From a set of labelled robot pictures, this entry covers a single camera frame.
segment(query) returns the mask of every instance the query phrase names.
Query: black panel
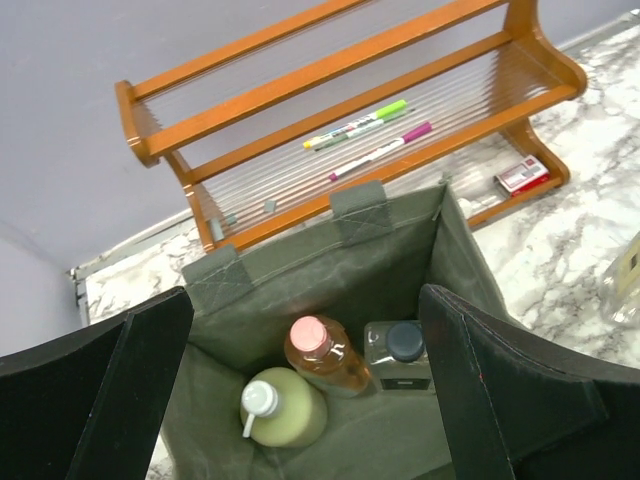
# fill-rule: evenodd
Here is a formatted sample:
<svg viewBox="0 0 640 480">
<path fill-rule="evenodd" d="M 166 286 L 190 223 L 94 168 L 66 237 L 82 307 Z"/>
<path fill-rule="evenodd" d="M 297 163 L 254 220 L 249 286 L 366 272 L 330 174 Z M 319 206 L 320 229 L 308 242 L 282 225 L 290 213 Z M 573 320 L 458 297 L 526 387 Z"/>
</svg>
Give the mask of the black panel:
<svg viewBox="0 0 640 480">
<path fill-rule="evenodd" d="M 193 309 L 173 289 L 0 359 L 0 479 L 143 479 Z"/>
<path fill-rule="evenodd" d="M 423 289 L 420 311 L 458 480 L 640 478 L 639 370 L 555 345 L 441 287 Z M 511 476 L 496 469 L 504 462 Z"/>
</svg>

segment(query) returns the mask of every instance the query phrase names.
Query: glass bottle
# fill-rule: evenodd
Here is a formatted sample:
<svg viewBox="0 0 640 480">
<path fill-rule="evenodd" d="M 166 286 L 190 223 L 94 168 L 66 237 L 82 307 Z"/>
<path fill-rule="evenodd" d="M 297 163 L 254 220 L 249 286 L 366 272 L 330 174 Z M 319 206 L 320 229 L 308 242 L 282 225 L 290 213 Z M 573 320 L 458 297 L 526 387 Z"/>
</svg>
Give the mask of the glass bottle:
<svg viewBox="0 0 640 480">
<path fill-rule="evenodd" d="M 365 326 L 365 360 L 381 392 L 435 392 L 419 321 Z"/>
</svg>

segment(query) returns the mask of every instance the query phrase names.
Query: pink bottle cap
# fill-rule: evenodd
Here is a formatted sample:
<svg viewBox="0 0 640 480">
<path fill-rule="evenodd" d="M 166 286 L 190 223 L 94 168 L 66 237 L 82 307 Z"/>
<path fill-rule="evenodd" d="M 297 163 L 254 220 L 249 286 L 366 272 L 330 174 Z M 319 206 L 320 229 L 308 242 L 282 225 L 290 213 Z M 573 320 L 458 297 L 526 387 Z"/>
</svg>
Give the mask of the pink bottle cap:
<svg viewBox="0 0 640 480">
<path fill-rule="evenodd" d="M 331 347 L 331 338 L 324 324 L 316 317 L 302 317 L 291 327 L 289 338 L 296 350 L 324 355 Z"/>
</svg>

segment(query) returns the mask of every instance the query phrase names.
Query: white pump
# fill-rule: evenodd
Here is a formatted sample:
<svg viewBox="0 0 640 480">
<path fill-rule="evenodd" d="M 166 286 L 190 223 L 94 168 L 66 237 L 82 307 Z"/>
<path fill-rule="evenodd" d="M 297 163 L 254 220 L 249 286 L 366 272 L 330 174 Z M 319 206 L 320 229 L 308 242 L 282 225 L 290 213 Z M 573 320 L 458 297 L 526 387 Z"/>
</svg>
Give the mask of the white pump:
<svg viewBox="0 0 640 480">
<path fill-rule="evenodd" d="M 242 436 L 249 438 L 256 417 L 270 417 L 278 409 L 278 391 L 270 383 L 262 380 L 249 382 L 242 391 L 242 406 L 247 411 L 247 423 Z"/>
</svg>

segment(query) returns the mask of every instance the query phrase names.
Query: dark blue cap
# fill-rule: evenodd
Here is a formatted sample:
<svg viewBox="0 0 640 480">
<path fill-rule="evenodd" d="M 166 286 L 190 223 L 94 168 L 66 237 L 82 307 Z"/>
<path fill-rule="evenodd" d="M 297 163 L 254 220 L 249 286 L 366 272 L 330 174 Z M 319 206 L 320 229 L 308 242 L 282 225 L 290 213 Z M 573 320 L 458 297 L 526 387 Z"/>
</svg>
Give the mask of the dark blue cap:
<svg viewBox="0 0 640 480">
<path fill-rule="evenodd" d="M 422 329 L 412 322 L 398 322 L 387 332 L 387 351 L 403 363 L 418 360 L 424 353 Z"/>
</svg>

